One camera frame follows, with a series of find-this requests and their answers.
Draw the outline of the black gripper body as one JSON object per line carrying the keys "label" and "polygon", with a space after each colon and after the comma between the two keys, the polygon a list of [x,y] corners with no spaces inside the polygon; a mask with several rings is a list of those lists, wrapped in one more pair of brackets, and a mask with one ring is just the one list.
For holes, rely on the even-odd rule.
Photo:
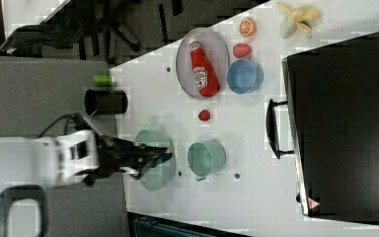
{"label": "black gripper body", "polygon": [[116,172],[129,172],[133,179],[139,180],[151,168],[169,161],[173,156],[168,147],[137,144],[107,135],[98,138],[97,151],[97,175],[100,178],[107,178]]}

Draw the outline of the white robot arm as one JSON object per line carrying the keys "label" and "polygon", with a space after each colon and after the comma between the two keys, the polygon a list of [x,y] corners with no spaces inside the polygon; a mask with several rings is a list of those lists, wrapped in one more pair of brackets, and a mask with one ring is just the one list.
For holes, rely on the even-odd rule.
{"label": "white robot arm", "polygon": [[83,130],[42,138],[0,137],[0,191],[92,183],[114,173],[141,178],[172,158],[168,145],[136,143]]}

